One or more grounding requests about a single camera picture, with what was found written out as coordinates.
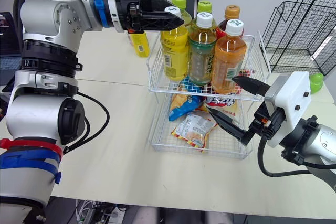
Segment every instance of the green bottle cap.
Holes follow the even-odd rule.
[[[185,9],[186,8],[186,0],[172,0],[173,4],[176,5],[179,9]]]
[[[212,13],[212,3],[209,0],[198,1],[197,12]]]

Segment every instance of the table surface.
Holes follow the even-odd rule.
[[[155,34],[149,35],[150,43]],[[92,39],[88,46],[85,41]],[[336,219],[336,194],[312,175],[270,178],[261,173],[256,149],[244,160],[156,152],[148,142],[156,99],[148,92],[146,59],[132,51],[126,35],[104,30],[86,33],[79,61],[80,91],[102,102],[111,114],[106,130],[96,139],[65,155],[62,179],[53,196],[146,206],[234,212],[301,218]],[[95,63],[99,60],[99,71]],[[272,74],[272,83],[277,74]],[[95,132],[105,121],[104,112],[82,101]],[[336,107],[323,87],[312,95],[304,118],[315,114],[318,122],[336,128]],[[1,137],[11,137],[5,120]],[[265,165],[272,172],[300,169],[280,157],[281,148],[265,150]]]

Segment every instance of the snack bag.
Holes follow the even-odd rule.
[[[207,97],[205,103],[196,110],[206,111],[207,108],[219,110],[233,119],[233,123],[239,126],[240,107],[238,102],[232,98]]]
[[[169,121],[175,121],[181,115],[198,108],[204,98],[197,95],[173,94],[172,103],[169,110]]]
[[[209,132],[217,125],[209,113],[190,112],[173,130],[172,135],[186,141],[192,147],[204,148]]]

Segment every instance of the black wire rack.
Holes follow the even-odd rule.
[[[262,36],[272,72],[320,72],[336,66],[336,0],[284,1]]]

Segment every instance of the yellow can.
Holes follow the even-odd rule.
[[[139,57],[148,57],[151,49],[148,45],[147,35],[143,34],[130,34],[135,52]]]

